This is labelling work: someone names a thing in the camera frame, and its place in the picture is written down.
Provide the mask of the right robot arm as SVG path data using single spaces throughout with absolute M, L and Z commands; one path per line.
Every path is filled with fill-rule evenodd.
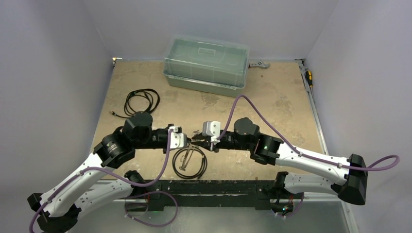
M 220 122 L 203 123 L 202 132 L 194 135 L 192 143 L 209 151 L 244 150 L 262 165 L 287 166 L 307 172 L 306 175 L 279 172 L 273 192 L 283 198 L 304 192 L 327 193 L 354 205 L 365 205 L 368 173 L 362 156 L 326 156 L 310 150 L 289 146 L 280 138 L 260 132 L 249 118 L 238 119 L 232 131 L 223 132 Z

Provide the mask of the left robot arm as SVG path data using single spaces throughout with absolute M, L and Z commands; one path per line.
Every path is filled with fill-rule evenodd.
M 98 143 L 89 156 L 68 177 L 45 193 L 33 193 L 27 201 L 34 210 L 29 232 L 38 225 L 44 233 L 65 233 L 79 219 L 119 199 L 131 196 L 138 199 L 145 188 L 155 185 L 158 178 L 145 181 L 138 172 L 125 177 L 115 170 L 134 158 L 140 149 L 171 150 L 185 148 L 188 138 L 181 127 L 169 124 L 153 129 L 153 117 L 136 112 Z

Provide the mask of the silver adjustable wrench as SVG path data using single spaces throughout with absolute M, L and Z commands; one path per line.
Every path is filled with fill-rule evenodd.
M 270 63 L 265 63 L 263 61 L 255 61 L 255 62 L 250 62 L 249 63 L 249 68 L 259 67 L 259 68 L 267 69 L 270 66 L 271 66 Z

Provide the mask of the yellow black screwdriver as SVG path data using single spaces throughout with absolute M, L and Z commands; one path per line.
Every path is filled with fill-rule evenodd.
M 312 78 L 311 71 L 307 70 L 307 71 L 305 72 L 305 79 L 306 79 L 306 81 L 307 81 L 307 83 L 308 83 L 308 86 L 309 86 L 310 88 L 313 88 L 313 78 Z

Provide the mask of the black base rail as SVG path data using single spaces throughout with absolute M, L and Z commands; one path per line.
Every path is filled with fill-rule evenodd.
M 286 175 L 281 172 L 276 180 L 159 180 L 152 186 L 135 187 L 131 196 L 144 200 L 153 212 L 175 206 L 245 207 L 287 215 L 304 195 L 284 188 L 281 182 Z

